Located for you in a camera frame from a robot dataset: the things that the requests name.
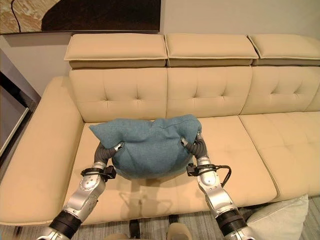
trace beige shoe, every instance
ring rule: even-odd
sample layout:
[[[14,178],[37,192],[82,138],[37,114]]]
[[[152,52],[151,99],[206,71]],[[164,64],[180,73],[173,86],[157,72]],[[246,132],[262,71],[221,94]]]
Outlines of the beige shoe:
[[[107,236],[104,240],[125,240],[129,239],[127,235],[123,233],[115,233]]]
[[[192,240],[192,235],[186,225],[174,222],[169,226],[166,240]]]

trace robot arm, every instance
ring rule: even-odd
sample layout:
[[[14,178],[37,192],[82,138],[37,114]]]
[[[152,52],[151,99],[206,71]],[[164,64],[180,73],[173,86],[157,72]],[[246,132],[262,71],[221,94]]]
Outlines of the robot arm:
[[[193,163],[187,167],[188,176],[197,177],[198,186],[205,195],[205,200],[213,213],[225,240],[255,240],[251,229],[240,215],[237,206],[232,201],[223,186],[231,175],[231,169],[226,165],[211,164],[207,147],[201,134],[198,132],[195,143],[181,139],[181,144],[195,156],[197,166]],[[226,178],[220,183],[217,170],[229,169]]]
[[[81,223],[95,208],[98,197],[104,192],[108,179],[116,177],[113,166],[108,166],[108,159],[113,157],[124,143],[106,149],[100,143],[94,154],[91,168],[81,172],[83,176],[78,189],[73,193],[61,212],[49,227],[46,227],[37,240],[70,240]]]

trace white pillow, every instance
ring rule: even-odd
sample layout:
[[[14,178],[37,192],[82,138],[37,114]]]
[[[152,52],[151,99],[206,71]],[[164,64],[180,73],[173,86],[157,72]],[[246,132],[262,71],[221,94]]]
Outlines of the white pillow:
[[[252,214],[247,225],[259,240],[298,240],[308,205],[308,195],[275,202]]]

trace painting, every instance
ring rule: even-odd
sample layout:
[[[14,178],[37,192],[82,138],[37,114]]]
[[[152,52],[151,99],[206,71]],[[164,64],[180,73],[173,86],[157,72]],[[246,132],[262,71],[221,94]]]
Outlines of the painting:
[[[0,33],[158,32],[161,0],[0,0]]]

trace teal cushion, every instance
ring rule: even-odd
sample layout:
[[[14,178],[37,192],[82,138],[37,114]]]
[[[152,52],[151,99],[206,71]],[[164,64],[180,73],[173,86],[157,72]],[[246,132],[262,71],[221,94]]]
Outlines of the teal cushion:
[[[118,118],[89,128],[105,148],[124,142],[124,148],[112,158],[118,174],[153,179],[186,170],[192,158],[180,138],[193,143],[201,123],[189,114],[155,121]]]

